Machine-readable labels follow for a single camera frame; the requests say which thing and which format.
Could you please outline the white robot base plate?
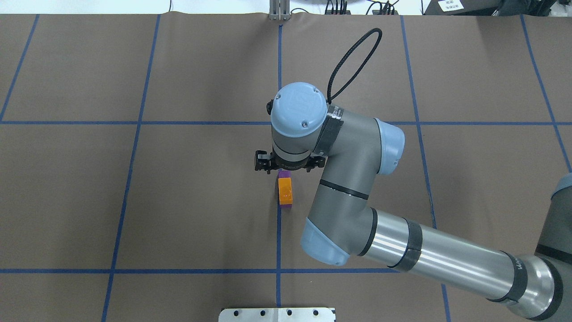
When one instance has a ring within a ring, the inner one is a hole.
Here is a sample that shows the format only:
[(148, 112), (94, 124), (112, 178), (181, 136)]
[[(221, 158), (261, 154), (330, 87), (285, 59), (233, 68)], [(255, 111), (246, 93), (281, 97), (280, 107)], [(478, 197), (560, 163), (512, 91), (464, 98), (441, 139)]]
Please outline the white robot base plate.
[(334, 308), (228, 308), (221, 310), (219, 322), (336, 322)]

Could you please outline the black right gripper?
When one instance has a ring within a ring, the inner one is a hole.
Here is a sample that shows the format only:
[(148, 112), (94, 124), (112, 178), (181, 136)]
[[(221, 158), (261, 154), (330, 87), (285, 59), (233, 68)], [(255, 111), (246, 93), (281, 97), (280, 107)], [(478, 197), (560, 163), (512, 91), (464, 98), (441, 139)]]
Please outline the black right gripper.
[(327, 102), (292, 103), (270, 100), (266, 104), (272, 130), (272, 151), (255, 152), (255, 171), (295, 171), (325, 167)]

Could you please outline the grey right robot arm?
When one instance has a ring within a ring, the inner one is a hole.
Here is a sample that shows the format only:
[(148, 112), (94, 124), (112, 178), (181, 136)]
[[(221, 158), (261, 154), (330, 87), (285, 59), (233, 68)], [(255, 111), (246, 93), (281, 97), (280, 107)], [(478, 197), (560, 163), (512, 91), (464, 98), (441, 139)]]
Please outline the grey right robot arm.
[(302, 248), (342, 266), (352, 255), (439, 284), (452, 322), (571, 320), (571, 174), (557, 130), (531, 124), (402, 128), (336, 106), (306, 82), (266, 109), (271, 153), (256, 170), (323, 168)]

